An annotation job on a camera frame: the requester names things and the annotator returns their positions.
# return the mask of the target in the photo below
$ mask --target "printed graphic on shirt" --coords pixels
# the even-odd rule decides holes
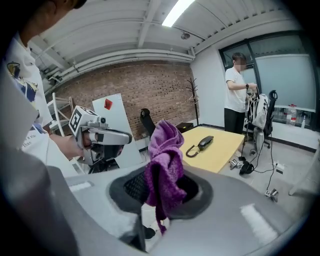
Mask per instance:
[[[7,69],[9,71],[9,74],[13,77],[14,79],[14,85],[21,90],[23,95],[30,101],[32,106],[36,109],[36,93],[38,91],[38,85],[36,83],[30,82],[25,80],[23,77],[20,76],[20,64],[16,62],[11,62],[8,63]],[[31,131],[37,129],[37,131],[40,134],[45,134],[46,132],[43,130],[42,126],[40,123],[37,122],[37,120],[34,122],[32,128],[30,129]]]
[[[22,145],[23,149],[31,146],[37,140],[37,134],[35,131],[28,133],[27,137],[24,139],[24,143]]]

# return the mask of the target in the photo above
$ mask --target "black office chair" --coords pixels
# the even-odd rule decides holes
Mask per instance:
[[[276,90],[270,91],[269,93],[270,102],[269,102],[269,107],[267,111],[265,126],[263,129],[264,138],[268,137],[273,131],[272,120],[274,118],[273,112],[275,111],[275,104],[277,99],[278,99],[278,94]],[[246,124],[244,127],[247,128],[247,125],[248,125],[248,130],[251,130],[251,131],[254,130],[255,126],[252,123]],[[268,145],[268,149],[271,148],[270,142],[267,142],[266,139],[264,139],[264,144]]]
[[[151,135],[154,133],[154,131],[156,129],[156,126],[151,119],[149,109],[147,109],[147,108],[141,109],[140,121],[142,122],[143,126],[145,127],[145,129],[149,133],[149,136],[151,137]]]

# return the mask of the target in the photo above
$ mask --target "fluorescent light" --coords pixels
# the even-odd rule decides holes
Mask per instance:
[[[177,19],[184,13],[184,11],[194,2],[195,0],[179,0],[172,10],[169,12],[168,16],[165,18],[162,26],[172,27],[172,25],[177,21]]]

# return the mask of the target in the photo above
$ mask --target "yellow table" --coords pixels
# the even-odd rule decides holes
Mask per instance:
[[[198,126],[192,130],[186,131],[183,134],[184,144],[180,150],[183,153],[183,164],[204,169],[213,173],[218,173],[229,162],[235,154],[238,147],[243,143],[245,136],[214,128]],[[199,142],[207,137],[213,136],[213,142],[195,157],[186,156],[187,150],[192,146],[195,147],[189,152],[193,155]]]

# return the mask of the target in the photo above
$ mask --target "coat rack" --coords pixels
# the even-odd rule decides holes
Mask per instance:
[[[190,84],[191,87],[187,87],[189,92],[192,92],[193,95],[193,101],[191,101],[192,103],[194,103],[194,108],[195,108],[195,116],[196,116],[196,125],[199,125],[199,117],[198,117],[198,108],[197,108],[197,102],[199,101],[198,99],[196,99],[196,91],[198,91],[197,85],[195,86],[195,81],[197,79],[192,80],[192,78],[190,78],[190,80],[187,80]]]

